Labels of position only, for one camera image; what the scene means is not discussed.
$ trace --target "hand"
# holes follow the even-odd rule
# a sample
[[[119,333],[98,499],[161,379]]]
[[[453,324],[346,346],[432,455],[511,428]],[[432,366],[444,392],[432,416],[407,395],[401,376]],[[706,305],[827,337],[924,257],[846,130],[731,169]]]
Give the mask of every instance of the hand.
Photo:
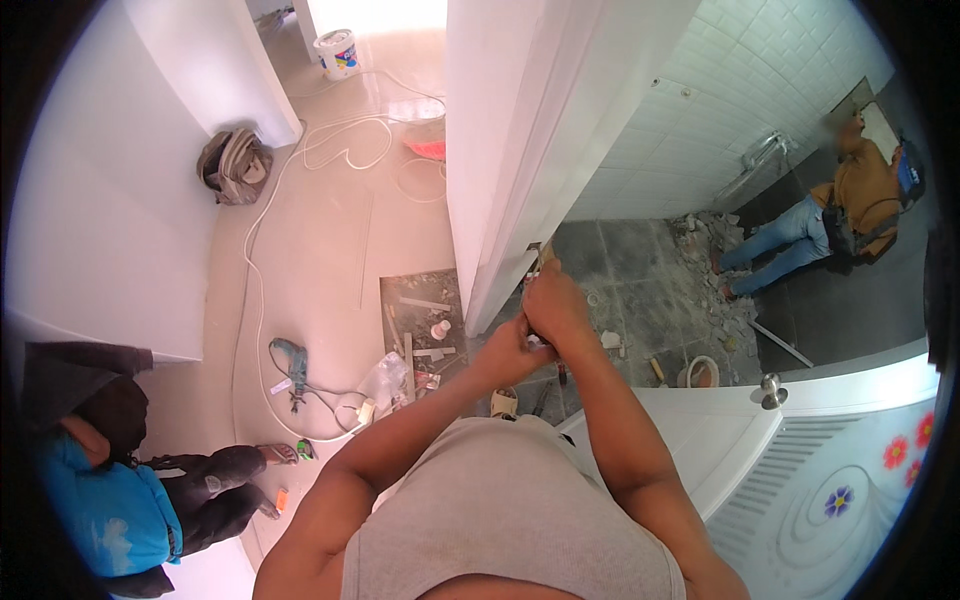
[[[527,318],[520,313],[496,329],[480,348],[469,371],[490,390],[507,388],[557,360],[552,348],[531,352],[527,347]]]
[[[898,146],[894,149],[893,158],[890,159],[890,170],[894,175],[897,174],[897,170],[900,168],[900,159],[903,157],[903,146]]]
[[[523,312],[530,325],[560,352],[569,340],[578,344],[578,338],[596,338],[587,318],[584,293],[569,275],[560,269],[560,260],[548,260],[540,275],[527,286],[523,296]]]

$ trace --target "gray tank top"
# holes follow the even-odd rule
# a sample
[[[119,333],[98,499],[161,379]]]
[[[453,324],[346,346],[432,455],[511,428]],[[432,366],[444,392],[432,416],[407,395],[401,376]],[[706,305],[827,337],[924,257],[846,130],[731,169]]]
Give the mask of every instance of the gray tank top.
[[[581,598],[686,598],[673,555],[536,417],[462,419],[347,544],[342,600],[414,600],[468,574]]]

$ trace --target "yellow shirt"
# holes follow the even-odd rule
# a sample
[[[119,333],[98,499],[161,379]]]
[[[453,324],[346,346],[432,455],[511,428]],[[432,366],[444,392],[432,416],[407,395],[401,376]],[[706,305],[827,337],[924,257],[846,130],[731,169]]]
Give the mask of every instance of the yellow shirt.
[[[817,204],[826,206],[830,190],[833,190],[834,202],[847,209],[850,226],[857,233],[873,230],[881,221],[900,210],[897,175],[873,140],[866,137],[837,167],[833,182],[814,187],[810,194]],[[896,226],[887,229],[860,253],[876,256],[890,243],[895,233]]]

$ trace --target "purple flower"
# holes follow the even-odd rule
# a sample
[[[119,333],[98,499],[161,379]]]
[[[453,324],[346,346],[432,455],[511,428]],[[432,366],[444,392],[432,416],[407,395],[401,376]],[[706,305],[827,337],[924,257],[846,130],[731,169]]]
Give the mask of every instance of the purple flower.
[[[824,513],[827,516],[840,516],[850,508],[851,502],[853,502],[853,488],[840,486],[836,493],[831,492],[829,498],[827,498],[827,504],[824,505],[827,509]]]

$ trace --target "blue jeans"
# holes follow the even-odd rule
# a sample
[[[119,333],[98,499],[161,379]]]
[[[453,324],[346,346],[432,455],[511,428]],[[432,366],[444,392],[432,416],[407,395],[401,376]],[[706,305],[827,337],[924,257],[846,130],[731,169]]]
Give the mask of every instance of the blue jeans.
[[[833,254],[823,215],[824,210],[807,194],[774,221],[760,226],[753,237],[720,256],[720,269],[727,271],[781,244],[793,242],[766,267],[732,283],[731,291],[738,296],[749,296],[791,271]]]

